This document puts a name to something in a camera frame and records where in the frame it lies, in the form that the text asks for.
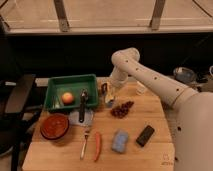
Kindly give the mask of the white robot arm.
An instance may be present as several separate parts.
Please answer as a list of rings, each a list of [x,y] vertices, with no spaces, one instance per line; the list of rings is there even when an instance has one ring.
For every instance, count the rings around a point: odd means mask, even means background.
[[[133,76],[177,111],[174,171],[213,171],[213,92],[197,90],[139,63],[136,48],[112,54],[109,77],[119,90]]]

